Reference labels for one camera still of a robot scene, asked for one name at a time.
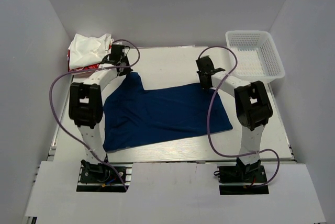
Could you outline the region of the white and red t shirt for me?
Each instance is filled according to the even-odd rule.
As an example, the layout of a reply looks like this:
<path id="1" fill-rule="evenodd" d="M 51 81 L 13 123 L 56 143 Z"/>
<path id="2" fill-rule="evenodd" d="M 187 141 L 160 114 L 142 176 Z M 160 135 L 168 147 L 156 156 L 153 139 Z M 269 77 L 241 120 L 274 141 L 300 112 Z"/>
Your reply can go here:
<path id="1" fill-rule="evenodd" d="M 68 70 L 98 68 L 102 59 L 110 53 L 113 41 L 109 33 L 98 38 L 76 33 L 68 47 Z"/>

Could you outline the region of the blue t shirt with print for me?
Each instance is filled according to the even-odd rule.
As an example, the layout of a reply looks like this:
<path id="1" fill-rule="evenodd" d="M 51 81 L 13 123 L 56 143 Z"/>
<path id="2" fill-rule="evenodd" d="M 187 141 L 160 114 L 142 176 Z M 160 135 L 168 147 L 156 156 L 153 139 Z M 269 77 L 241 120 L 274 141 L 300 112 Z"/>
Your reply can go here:
<path id="1" fill-rule="evenodd" d="M 133 72 L 105 100 L 107 152 L 171 140 L 204 136 L 213 90 L 199 83 L 145 90 L 141 77 Z M 233 129 L 220 97 L 215 97 L 210 132 Z"/>

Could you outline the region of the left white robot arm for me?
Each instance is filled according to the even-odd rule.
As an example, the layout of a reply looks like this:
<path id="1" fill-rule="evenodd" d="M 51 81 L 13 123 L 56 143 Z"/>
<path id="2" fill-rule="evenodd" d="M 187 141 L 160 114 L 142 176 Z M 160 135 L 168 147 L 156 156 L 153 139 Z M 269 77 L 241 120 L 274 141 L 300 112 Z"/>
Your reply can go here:
<path id="1" fill-rule="evenodd" d="M 126 49 L 129 46 L 113 45 L 111 53 L 102 60 L 101 70 L 89 72 L 82 82 L 70 86 L 69 118 L 77 126 L 85 144 L 86 161 L 97 164 L 93 176 L 100 182 L 110 177 L 110 168 L 100 163 L 107 159 L 99 129 L 103 117 L 102 91 L 115 78 L 129 74 L 129 60 Z"/>

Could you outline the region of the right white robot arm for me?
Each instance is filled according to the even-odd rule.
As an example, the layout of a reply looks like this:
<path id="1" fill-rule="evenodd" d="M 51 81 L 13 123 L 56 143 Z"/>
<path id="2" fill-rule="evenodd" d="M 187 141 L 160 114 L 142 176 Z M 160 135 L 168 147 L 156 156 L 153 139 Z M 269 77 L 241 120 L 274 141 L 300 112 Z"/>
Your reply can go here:
<path id="1" fill-rule="evenodd" d="M 273 116 L 273 109 L 264 83 L 247 82 L 222 68 L 215 68 L 209 56 L 196 60 L 200 84 L 204 89 L 214 88 L 207 112 L 207 137 L 212 150 L 221 157 L 236 158 L 239 166 L 237 177 L 247 182 L 255 176 L 255 168 L 260 166 L 260 143 L 263 130 Z M 234 98 L 236 115 L 242 126 L 240 151 L 236 155 L 219 153 L 210 135 L 210 116 L 218 90 L 224 91 Z"/>

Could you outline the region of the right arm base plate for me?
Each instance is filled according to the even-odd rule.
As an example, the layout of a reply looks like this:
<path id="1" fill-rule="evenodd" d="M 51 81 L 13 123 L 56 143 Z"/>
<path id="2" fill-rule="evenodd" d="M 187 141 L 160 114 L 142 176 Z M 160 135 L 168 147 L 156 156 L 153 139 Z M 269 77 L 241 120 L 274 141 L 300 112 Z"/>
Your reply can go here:
<path id="1" fill-rule="evenodd" d="M 219 181 L 220 195 L 267 195 L 267 185 L 260 186 L 267 182 L 264 166 L 258 171 L 251 172 L 242 177 L 235 166 L 219 166 L 214 171 L 214 177 Z"/>

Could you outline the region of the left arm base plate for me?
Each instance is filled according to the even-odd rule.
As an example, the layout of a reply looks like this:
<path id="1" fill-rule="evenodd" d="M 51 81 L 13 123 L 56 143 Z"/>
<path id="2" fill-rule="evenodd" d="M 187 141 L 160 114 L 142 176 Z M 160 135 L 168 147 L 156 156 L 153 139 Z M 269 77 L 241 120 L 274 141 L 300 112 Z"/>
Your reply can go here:
<path id="1" fill-rule="evenodd" d="M 117 172 L 111 167 L 103 164 L 84 164 L 84 161 L 82 161 L 76 191 L 92 193 L 125 193 L 126 190 L 120 177 L 128 188 L 131 180 L 131 167 L 116 166 L 115 169 Z"/>

